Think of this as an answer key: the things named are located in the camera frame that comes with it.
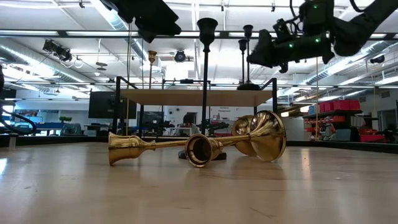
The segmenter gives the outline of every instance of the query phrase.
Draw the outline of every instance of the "fluorescent light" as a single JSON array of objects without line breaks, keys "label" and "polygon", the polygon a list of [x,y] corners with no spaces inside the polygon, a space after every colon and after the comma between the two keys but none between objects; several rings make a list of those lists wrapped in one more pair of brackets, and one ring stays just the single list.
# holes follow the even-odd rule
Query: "fluorescent light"
[{"label": "fluorescent light", "polygon": [[371,38],[385,38],[387,34],[372,34]]},{"label": "fluorescent light", "polygon": [[[128,31],[67,31],[67,34],[69,36],[115,36],[115,37],[121,37],[121,36],[128,36],[129,32]],[[131,32],[132,36],[137,36],[137,32]]]},{"label": "fluorescent light", "polygon": [[[244,37],[244,32],[230,32],[228,35],[229,35],[230,37]],[[252,36],[252,37],[259,37],[259,35],[260,35],[259,32],[253,32],[251,36]],[[270,35],[271,35],[272,37],[277,37],[277,36],[276,36],[276,33],[270,33]]]},{"label": "fluorescent light", "polygon": [[374,88],[373,86],[339,86],[338,88]]},{"label": "fluorescent light", "polygon": [[230,32],[228,35],[230,37],[244,37],[244,32]]},{"label": "fluorescent light", "polygon": [[298,98],[296,99],[296,101],[303,101],[303,100],[305,100],[305,99],[307,99],[307,97],[305,97],[305,96],[300,96],[300,97],[298,97]]},{"label": "fluorescent light", "polygon": [[347,95],[345,95],[345,96],[355,96],[355,95],[360,94],[360,93],[362,93],[362,92],[364,92],[364,91],[365,91],[365,90],[355,91],[355,92],[350,93],[350,94],[347,94]]},{"label": "fluorescent light", "polygon": [[376,82],[376,84],[377,85],[385,85],[385,84],[392,83],[392,82],[398,82],[398,76],[385,78],[381,81]]},{"label": "fluorescent light", "polygon": [[13,86],[19,87],[19,88],[25,88],[27,90],[33,90],[33,91],[38,91],[38,89],[36,89],[36,87],[31,86],[31,85],[26,85],[26,84],[22,84],[22,85],[17,85],[17,84],[11,84]]},{"label": "fluorescent light", "polygon": [[44,31],[44,30],[0,30],[0,35],[50,35],[58,36],[57,31]]},{"label": "fluorescent light", "polygon": [[330,101],[339,98],[340,96],[325,96],[322,98],[319,98],[318,101]]},{"label": "fluorescent light", "polygon": [[179,35],[176,35],[176,37],[199,37],[199,32],[181,32]]},{"label": "fluorescent light", "polygon": [[302,113],[307,113],[310,110],[310,106],[304,106],[302,108],[300,108],[300,112]]},{"label": "fluorescent light", "polygon": [[379,86],[379,88],[384,88],[384,89],[395,89],[395,88],[398,88],[398,86]]}]

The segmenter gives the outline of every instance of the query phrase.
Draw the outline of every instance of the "black object on floor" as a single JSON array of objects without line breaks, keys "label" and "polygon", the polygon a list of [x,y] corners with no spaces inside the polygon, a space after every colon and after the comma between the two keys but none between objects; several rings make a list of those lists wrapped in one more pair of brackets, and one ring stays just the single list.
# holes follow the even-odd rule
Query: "black object on floor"
[{"label": "black object on floor", "polygon": [[[178,158],[179,159],[187,159],[187,157],[185,156],[185,150],[181,150],[178,152]],[[226,153],[222,152],[220,153],[216,159],[214,159],[214,161],[220,161],[220,160],[226,160]]]}]

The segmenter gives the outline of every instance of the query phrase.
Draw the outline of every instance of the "chair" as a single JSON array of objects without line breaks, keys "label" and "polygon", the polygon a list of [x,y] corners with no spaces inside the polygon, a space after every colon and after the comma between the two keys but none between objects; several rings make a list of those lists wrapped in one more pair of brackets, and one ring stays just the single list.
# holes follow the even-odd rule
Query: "chair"
[{"label": "chair", "polygon": [[80,124],[64,124],[61,130],[61,136],[81,135]]}]

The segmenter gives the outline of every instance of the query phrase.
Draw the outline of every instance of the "wooden table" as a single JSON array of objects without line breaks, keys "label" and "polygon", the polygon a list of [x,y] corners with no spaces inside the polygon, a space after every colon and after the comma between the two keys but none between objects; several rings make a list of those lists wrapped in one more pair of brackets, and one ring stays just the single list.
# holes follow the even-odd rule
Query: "wooden table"
[{"label": "wooden table", "polygon": [[108,144],[0,149],[0,222],[396,223],[398,155],[288,147],[277,162],[225,149],[204,169],[182,147],[108,165]]}]

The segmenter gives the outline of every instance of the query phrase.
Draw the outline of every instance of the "security camera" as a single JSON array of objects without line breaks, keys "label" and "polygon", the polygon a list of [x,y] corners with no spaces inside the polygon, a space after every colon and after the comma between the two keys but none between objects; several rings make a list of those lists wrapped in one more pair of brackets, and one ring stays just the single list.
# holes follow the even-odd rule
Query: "security camera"
[{"label": "security camera", "polygon": [[186,59],[186,55],[183,50],[178,50],[177,53],[174,55],[174,60],[176,62],[184,62]]}]

